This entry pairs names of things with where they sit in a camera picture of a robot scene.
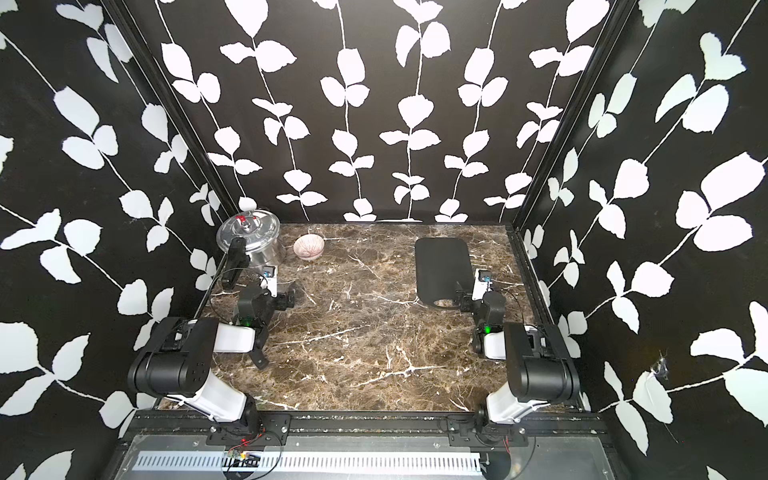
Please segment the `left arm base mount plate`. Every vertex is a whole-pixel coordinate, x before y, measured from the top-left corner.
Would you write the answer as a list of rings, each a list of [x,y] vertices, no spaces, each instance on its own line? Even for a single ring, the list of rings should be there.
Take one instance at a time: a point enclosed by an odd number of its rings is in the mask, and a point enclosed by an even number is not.
[[[246,426],[241,422],[215,425],[214,431],[208,432],[206,444],[226,448],[284,446],[291,420],[290,414],[259,412],[255,426]]]

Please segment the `black handled kitchen knife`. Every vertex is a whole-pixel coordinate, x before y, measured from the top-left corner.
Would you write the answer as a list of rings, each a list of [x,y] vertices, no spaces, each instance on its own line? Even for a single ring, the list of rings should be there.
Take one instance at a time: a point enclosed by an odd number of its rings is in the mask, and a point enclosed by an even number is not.
[[[269,336],[269,330],[267,327],[255,329],[254,334],[254,342],[249,356],[259,370],[264,370],[269,365],[269,360],[264,354],[264,346]]]

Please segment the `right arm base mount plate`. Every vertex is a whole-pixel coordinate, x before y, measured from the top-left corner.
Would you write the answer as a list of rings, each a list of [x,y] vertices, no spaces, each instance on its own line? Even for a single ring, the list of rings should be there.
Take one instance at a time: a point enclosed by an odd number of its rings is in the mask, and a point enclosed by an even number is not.
[[[527,447],[529,439],[520,426],[495,424],[485,417],[468,412],[446,415],[439,420],[441,430],[447,434],[451,446],[479,449],[505,449]]]

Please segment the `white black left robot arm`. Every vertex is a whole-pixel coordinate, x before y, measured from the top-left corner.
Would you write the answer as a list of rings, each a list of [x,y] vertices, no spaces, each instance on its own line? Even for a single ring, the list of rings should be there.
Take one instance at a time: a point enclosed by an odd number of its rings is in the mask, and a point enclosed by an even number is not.
[[[270,322],[277,311],[294,305],[294,289],[272,294],[254,282],[240,292],[233,324],[216,317],[166,317],[130,366],[129,387],[189,405],[214,422],[258,432],[261,421],[253,398],[213,373],[213,357],[244,353],[257,368],[265,369]]]

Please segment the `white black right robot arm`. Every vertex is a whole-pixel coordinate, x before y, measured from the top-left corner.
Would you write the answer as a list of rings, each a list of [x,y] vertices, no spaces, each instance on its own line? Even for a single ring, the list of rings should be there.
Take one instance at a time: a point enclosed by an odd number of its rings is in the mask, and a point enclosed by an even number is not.
[[[475,353],[505,365],[505,382],[479,407],[482,423],[516,424],[532,412],[577,396],[578,374],[557,327],[507,321],[506,299],[494,290],[479,298],[459,290],[454,303],[473,317]]]

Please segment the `black plastic cutting board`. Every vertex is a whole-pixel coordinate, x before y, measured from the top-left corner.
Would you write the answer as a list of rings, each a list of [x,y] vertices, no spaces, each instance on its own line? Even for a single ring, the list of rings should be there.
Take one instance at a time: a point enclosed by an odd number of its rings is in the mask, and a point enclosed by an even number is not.
[[[417,296],[428,307],[458,309],[473,288],[467,243],[460,238],[425,237],[415,242]]]

